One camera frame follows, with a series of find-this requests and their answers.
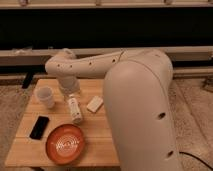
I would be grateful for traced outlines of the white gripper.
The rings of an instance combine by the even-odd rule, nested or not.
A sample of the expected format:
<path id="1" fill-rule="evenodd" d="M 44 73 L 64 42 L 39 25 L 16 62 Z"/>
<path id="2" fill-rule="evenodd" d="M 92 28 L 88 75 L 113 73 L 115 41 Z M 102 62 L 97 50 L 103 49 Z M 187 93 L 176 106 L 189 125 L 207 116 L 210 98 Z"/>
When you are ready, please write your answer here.
<path id="1" fill-rule="evenodd" d="M 59 90 L 64 96 L 76 93 L 80 90 L 80 85 L 76 77 L 62 77 L 58 79 Z"/>

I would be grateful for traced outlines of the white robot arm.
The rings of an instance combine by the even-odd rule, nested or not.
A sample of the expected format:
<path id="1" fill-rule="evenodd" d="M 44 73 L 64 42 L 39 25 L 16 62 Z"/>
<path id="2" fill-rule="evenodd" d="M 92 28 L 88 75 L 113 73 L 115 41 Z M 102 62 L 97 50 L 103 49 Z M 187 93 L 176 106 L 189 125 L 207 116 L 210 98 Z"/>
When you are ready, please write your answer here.
<path id="1" fill-rule="evenodd" d="M 173 67 L 164 52 L 122 50 L 82 59 L 57 54 L 45 70 L 58 79 L 104 79 L 104 107 L 121 171 L 182 171 L 168 98 Z"/>

